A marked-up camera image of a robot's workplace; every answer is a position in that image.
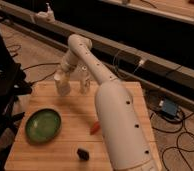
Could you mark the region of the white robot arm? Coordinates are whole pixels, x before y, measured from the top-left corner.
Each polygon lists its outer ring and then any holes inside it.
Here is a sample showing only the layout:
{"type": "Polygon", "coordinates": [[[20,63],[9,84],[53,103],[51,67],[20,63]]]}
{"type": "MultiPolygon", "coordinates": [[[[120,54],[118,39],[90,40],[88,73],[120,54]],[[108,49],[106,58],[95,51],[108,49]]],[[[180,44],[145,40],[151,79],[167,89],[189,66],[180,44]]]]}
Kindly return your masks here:
{"type": "Polygon", "coordinates": [[[82,60],[99,87],[95,108],[102,135],[114,171],[159,171],[134,109],[133,97],[122,81],[90,51],[92,42],[72,34],[68,50],[55,74],[57,91],[70,93],[69,76],[82,60]]]}

